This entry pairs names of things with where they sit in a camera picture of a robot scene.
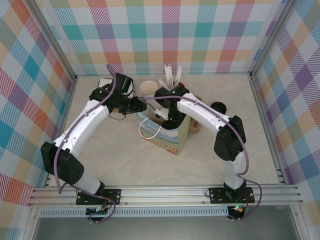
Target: colorful checkered fabric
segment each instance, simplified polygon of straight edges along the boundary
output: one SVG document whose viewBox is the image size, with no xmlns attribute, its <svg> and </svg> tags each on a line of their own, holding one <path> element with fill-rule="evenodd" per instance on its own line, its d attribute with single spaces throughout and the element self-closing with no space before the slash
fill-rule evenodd
<svg viewBox="0 0 320 240">
<path fill-rule="evenodd" d="M 40 147 L 61 125 L 72 81 L 22 0 L 0 3 L 0 239 L 18 239 Z"/>
<path fill-rule="evenodd" d="M 258 60 L 258 57 L 260 56 L 260 53 L 261 51 L 264 49 L 264 47 L 266 46 L 266 43 L 268 42 L 269 38 L 270 38 L 270 34 L 272 33 L 272 31 L 274 30 L 275 26 L 276 26 L 276 23 L 281 15 L 281 13 L 283 12 L 284 8 L 285 8 L 285 5 L 287 3 L 288 0 L 281 0 L 281 3 L 278 7 L 278 9 L 276 10 L 275 12 L 275 15 L 273 16 L 273 19 L 267 29 L 267 31 L 265 32 L 265 35 L 263 37 L 263 40 L 262 42 L 260 43 L 260 46 L 258 48 L 258 50 L 256 51 L 256 54 L 254 55 L 254 58 L 253 58 L 253 61 L 250 65 L 250 68 L 249 68 L 249 72 L 252 72 L 257 60 Z"/>
<path fill-rule="evenodd" d="M 247 72 L 281 0 L 37 0 L 78 74 Z"/>
<path fill-rule="evenodd" d="M 299 1 L 256 78 L 285 173 L 307 203 L 312 233 L 320 233 L 319 13 L 319 0 Z"/>
</svg>

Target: marble-patterned surface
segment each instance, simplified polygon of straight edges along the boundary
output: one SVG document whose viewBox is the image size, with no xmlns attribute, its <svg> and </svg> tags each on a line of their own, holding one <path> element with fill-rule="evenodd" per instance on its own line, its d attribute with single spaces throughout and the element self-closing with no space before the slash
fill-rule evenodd
<svg viewBox="0 0 320 240">
<path fill-rule="evenodd" d="M 132 75 L 136 94 L 141 82 L 164 75 Z M 100 76 L 81 76 L 68 115 L 66 128 L 84 108 Z M 246 178 L 260 184 L 278 184 L 266 136 L 252 90 L 245 74 L 182 74 L 181 82 L 210 105 L 223 102 L 226 114 L 242 118 L 250 157 Z M 111 114 L 122 118 L 119 113 Z M 138 133 L 135 114 L 123 121 L 107 118 L 89 137 L 78 157 L 85 170 L 106 185 L 205 185 L 222 184 L 225 178 L 223 161 L 213 147 L 216 136 L 204 127 L 198 134 L 189 134 L 181 153 L 176 156 L 144 139 Z"/>
</svg>

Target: paper cup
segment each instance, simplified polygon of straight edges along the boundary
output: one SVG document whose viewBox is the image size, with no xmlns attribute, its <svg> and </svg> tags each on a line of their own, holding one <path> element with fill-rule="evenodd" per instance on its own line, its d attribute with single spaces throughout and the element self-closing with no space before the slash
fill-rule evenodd
<svg viewBox="0 0 320 240">
<path fill-rule="evenodd" d="M 154 81 L 144 81 L 140 85 L 142 97 L 153 97 L 158 89 L 158 84 Z"/>
</svg>

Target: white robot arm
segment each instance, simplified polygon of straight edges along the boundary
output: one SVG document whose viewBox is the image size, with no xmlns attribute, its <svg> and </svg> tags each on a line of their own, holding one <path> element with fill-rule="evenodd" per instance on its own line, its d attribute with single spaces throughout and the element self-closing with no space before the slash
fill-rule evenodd
<svg viewBox="0 0 320 240">
<path fill-rule="evenodd" d="M 198 100 L 192 93 L 186 93 L 183 97 L 193 99 L 195 101 Z M 221 119 L 217 118 L 212 113 L 205 110 L 203 107 L 200 107 L 197 104 L 194 104 L 188 100 L 181 99 L 177 102 L 177 109 L 181 113 L 189 115 L 190 117 L 197 120 L 203 126 L 205 126 L 208 130 L 210 130 L 214 135 L 220 131 L 220 128 L 224 127 L 226 124 L 221 121 L 221 119 L 229 121 L 229 117 L 220 112 L 214 111 Z M 234 161 L 223 161 L 224 170 L 225 170 L 225 184 L 229 186 L 231 189 L 238 189 L 244 181 L 238 177 L 239 173 L 242 173 L 246 168 L 246 161 L 244 159 L 243 152 L 240 152 Z"/>
<path fill-rule="evenodd" d="M 121 89 L 123 90 L 123 85 L 126 84 L 126 81 L 133 80 L 127 76 L 119 73 L 117 74 L 117 84 L 118 79 L 122 78 L 124 80 L 121 82 L 120 86 L 116 87 L 112 96 L 104 104 L 87 114 L 88 110 L 96 106 L 101 99 L 104 99 L 104 97 L 109 94 L 110 86 L 107 86 L 108 88 L 96 88 L 90 95 L 90 100 L 87 102 L 80 116 L 74 121 L 69 129 L 53 143 L 45 142 L 41 147 L 45 170 L 50 174 L 54 174 L 54 158 L 59 146 L 64 142 L 61 152 L 58 155 L 58 177 L 72 186 L 98 196 L 104 196 L 105 185 L 85 172 L 83 165 L 77 160 L 82 146 L 98 124 L 105 119 L 114 108 L 119 109 L 119 112 L 124 114 L 143 112 L 147 109 L 147 105 L 140 101 L 138 97 L 128 99 L 128 97 L 123 94 L 121 91 Z M 177 98 L 167 97 L 167 99 L 161 99 L 165 98 L 164 96 L 171 95 L 175 95 Z M 246 168 L 243 149 L 241 148 L 239 140 L 232 135 L 233 132 L 224 123 L 232 123 L 233 126 L 239 130 L 239 133 L 241 133 L 241 137 L 245 142 L 246 139 L 240 118 L 237 116 L 230 118 L 215 110 L 212 110 L 215 115 L 212 114 L 203 108 L 203 106 L 206 106 L 204 103 L 200 102 L 189 92 L 189 90 L 180 85 L 175 87 L 172 91 L 160 88 L 156 92 L 155 97 L 158 97 L 159 100 L 157 101 L 159 104 L 164 108 L 169 109 L 169 121 L 178 122 L 181 118 L 184 118 L 185 115 L 189 115 L 199 121 L 213 134 L 217 135 L 214 151 L 224 160 L 225 188 L 228 188 L 231 191 L 237 191 L 246 186 L 243 179 L 238 176 L 238 174 L 242 173 Z M 86 117 L 82 118 L 82 120 L 76 124 L 77 120 L 83 114 L 85 114 Z M 65 136 L 71 127 L 74 128 L 66 139 Z"/>
</svg>

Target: purple cable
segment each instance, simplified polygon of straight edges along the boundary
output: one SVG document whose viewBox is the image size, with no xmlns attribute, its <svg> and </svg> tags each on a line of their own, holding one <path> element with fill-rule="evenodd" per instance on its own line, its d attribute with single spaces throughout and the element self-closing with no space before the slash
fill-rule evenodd
<svg viewBox="0 0 320 240">
<path fill-rule="evenodd" d="M 139 99 L 141 102 L 143 102 L 143 103 L 145 103 L 145 104 L 147 104 L 147 105 L 149 105 L 151 108 L 152 108 L 152 110 L 153 111 L 155 111 L 156 110 L 156 108 L 154 107 L 154 106 L 152 106 L 152 104 L 150 104 L 149 102 L 147 102 L 146 100 L 143 100 L 143 99 Z"/>
<path fill-rule="evenodd" d="M 104 200 L 107 200 L 107 201 L 109 201 L 109 202 L 112 203 L 112 205 L 113 205 L 113 210 L 112 210 L 112 212 L 111 212 L 108 216 L 105 216 L 105 217 L 104 217 L 103 219 L 101 219 L 100 221 L 93 221 L 93 220 L 91 219 L 91 216 L 92 216 L 93 213 L 89 214 L 89 220 L 90 220 L 91 223 L 95 223 L 95 224 L 103 223 L 104 221 L 106 221 L 106 220 L 108 220 L 109 218 L 111 218 L 111 216 L 115 213 L 115 211 L 116 211 L 116 203 L 115 203 L 112 199 L 107 198 L 107 197 L 104 197 L 104 196 L 98 196 L 98 195 L 91 194 L 91 193 L 89 193 L 89 192 L 86 192 L 86 191 L 84 191 L 84 190 L 81 190 L 80 188 L 78 188 L 78 187 L 76 187 L 76 186 L 72 186 L 72 185 L 70 185 L 70 186 L 73 187 L 74 189 L 78 190 L 78 191 L 83 192 L 83 193 L 86 194 L 86 195 L 89 195 L 89 196 L 91 196 L 91 197 L 98 198 L 98 199 L 104 199 Z"/>
<path fill-rule="evenodd" d="M 116 88 L 116 73 L 115 73 L 114 69 L 111 67 L 111 65 L 107 64 L 106 68 L 108 69 L 109 73 L 113 77 L 113 85 L 112 85 L 111 91 L 109 92 L 109 94 L 101 102 L 99 102 L 99 104 L 97 104 L 96 106 L 91 108 L 89 111 L 87 111 L 86 114 L 83 114 L 81 117 L 79 117 L 79 119 L 71 126 L 70 130 L 66 133 L 66 135 L 64 136 L 64 139 L 62 140 L 61 144 L 59 145 L 59 147 L 58 147 L 58 149 L 57 149 L 57 151 L 55 153 L 54 161 L 53 161 L 53 173 L 54 173 L 55 182 L 56 182 L 56 186 L 58 188 L 58 193 L 59 194 L 62 193 L 62 190 L 66 186 L 66 184 L 64 184 L 61 187 L 60 182 L 59 182 L 59 177 L 58 177 L 58 169 L 57 169 L 58 156 L 59 156 L 59 153 L 60 153 L 63 145 L 65 144 L 64 140 L 67 141 L 67 139 L 69 138 L 70 134 L 75 129 L 75 127 L 81 122 L 81 120 L 84 119 L 85 117 L 87 117 L 92 111 L 94 111 L 98 107 L 100 107 L 112 95 L 112 93 L 114 92 L 114 90 Z"/>
<path fill-rule="evenodd" d="M 243 172 L 240 172 L 237 174 L 237 176 L 249 183 L 252 183 L 252 184 L 255 184 L 259 187 L 260 189 L 260 197 L 259 197 L 259 200 L 256 204 L 256 206 L 254 207 L 253 211 L 250 212 L 247 216 L 243 217 L 242 220 L 245 220 L 247 219 L 248 217 L 250 217 L 256 210 L 257 208 L 259 207 L 260 203 L 261 203 L 261 200 L 262 200 L 262 187 L 259 183 L 255 182 L 255 181 L 251 181 L 251 180 L 248 180 L 246 178 L 243 177 L 243 175 L 245 175 L 248 170 L 249 170 L 249 155 L 248 155 L 248 151 L 247 151 L 247 148 L 245 146 L 245 143 L 244 141 L 242 140 L 241 136 L 239 135 L 239 133 L 237 132 L 237 130 L 229 123 L 227 122 L 226 120 L 224 120 L 223 118 L 220 118 L 220 116 L 215 113 L 210 107 L 206 106 L 206 105 L 203 105 L 201 102 L 198 102 L 196 100 L 193 100 L 191 98 L 188 98 L 188 97 L 185 97 L 185 96 L 155 96 L 155 97 L 139 97 L 138 98 L 140 101 L 145 101 L 145 100 L 157 100 L 157 99 L 184 99 L 184 100 L 187 100 L 187 101 L 190 101 L 191 103 L 194 103 L 194 104 L 197 104 L 199 105 L 200 107 L 202 107 L 203 109 L 207 110 L 208 112 L 210 112 L 211 114 L 213 114 L 215 117 L 219 118 L 223 123 L 225 123 L 229 128 L 231 128 L 231 130 L 234 132 L 234 134 L 237 136 L 237 138 L 239 139 L 240 141 L 240 144 L 242 146 L 242 149 L 243 149 L 243 152 L 244 152 L 244 155 L 245 155 L 245 162 L 246 162 L 246 166 L 245 166 L 245 170 Z"/>
</svg>

